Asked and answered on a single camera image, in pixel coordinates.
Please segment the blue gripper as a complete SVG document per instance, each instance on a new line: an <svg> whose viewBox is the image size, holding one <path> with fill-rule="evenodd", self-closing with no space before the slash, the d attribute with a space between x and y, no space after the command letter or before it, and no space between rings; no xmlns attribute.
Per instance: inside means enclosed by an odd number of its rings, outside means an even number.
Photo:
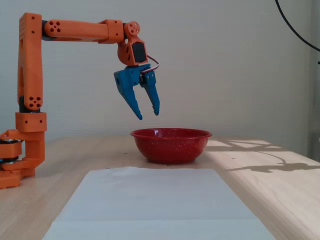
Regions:
<svg viewBox="0 0 320 240"><path fill-rule="evenodd" d="M156 75L154 71L142 73L151 68L149 63L137 66L127 66L123 70L113 73L116 86L126 103L139 120L143 119L136 100L134 86L140 85L145 89L156 116L160 112L160 99L156 88Z"/></svg>

